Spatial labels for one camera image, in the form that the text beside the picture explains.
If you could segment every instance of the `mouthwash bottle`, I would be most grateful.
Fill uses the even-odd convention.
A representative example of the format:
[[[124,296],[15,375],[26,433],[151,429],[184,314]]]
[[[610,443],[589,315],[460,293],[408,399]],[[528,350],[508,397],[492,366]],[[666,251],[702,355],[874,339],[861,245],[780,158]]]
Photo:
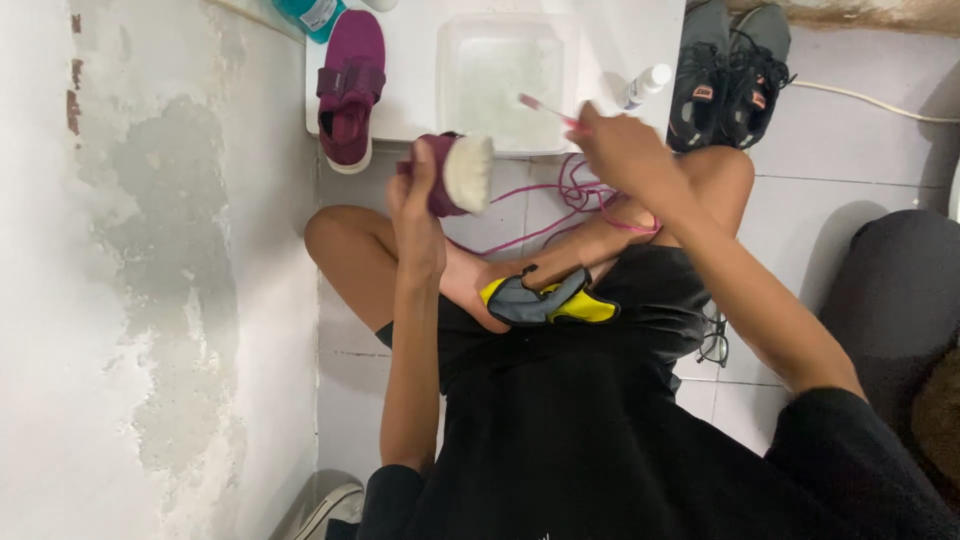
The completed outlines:
[[[343,0],[274,0],[284,18],[318,43],[327,43],[333,23],[347,9]]]

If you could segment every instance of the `yellow and gray cloth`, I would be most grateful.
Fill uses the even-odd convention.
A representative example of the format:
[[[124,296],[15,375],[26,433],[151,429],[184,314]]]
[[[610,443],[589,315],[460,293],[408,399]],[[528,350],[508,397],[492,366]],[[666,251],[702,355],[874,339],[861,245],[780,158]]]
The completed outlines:
[[[480,291],[487,310],[510,326],[539,326],[563,321],[591,324],[610,322],[620,313],[616,302],[596,297],[590,290],[590,272],[580,268],[560,283],[534,290],[523,277],[537,269],[533,264],[518,276],[490,283]]]

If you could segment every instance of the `pink toothbrush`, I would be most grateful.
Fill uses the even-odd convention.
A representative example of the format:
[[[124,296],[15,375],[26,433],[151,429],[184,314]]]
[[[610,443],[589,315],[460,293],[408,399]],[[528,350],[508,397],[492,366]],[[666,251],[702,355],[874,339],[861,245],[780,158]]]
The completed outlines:
[[[527,94],[520,94],[519,100],[520,100],[520,103],[522,103],[523,105],[526,105],[530,109],[542,110],[544,112],[553,112],[557,116],[560,116],[560,119],[563,120],[566,126],[571,130],[577,130],[579,132],[585,132],[585,133],[589,133],[590,131],[590,129],[587,126],[582,125],[580,122],[574,120],[573,118],[570,118],[566,114],[562,114],[560,112],[556,112],[555,110],[550,109],[535,97],[528,96]]]

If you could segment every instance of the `eyeglasses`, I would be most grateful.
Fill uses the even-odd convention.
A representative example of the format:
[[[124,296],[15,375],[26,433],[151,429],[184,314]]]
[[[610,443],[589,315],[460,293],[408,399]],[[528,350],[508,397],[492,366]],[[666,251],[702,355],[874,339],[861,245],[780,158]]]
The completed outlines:
[[[704,308],[704,314],[707,315],[709,332],[704,336],[703,344],[700,345],[697,363],[703,363],[706,360],[720,364],[720,367],[727,367],[727,355],[730,353],[730,341],[727,340],[727,316],[721,313],[713,302]]]

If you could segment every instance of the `hand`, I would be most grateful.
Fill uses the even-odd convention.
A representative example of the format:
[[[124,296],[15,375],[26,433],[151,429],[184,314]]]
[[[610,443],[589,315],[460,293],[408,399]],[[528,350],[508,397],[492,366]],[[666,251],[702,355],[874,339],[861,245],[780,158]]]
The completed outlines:
[[[689,192],[686,176],[653,128],[632,116],[601,116],[590,102],[580,111],[585,130],[566,138],[584,151],[601,182],[640,201],[655,215],[678,196]]]
[[[414,143],[414,174],[387,182],[387,210],[394,222],[397,280],[411,284],[439,282],[446,267],[446,245],[440,220],[427,209],[427,198],[437,178],[433,149]]]

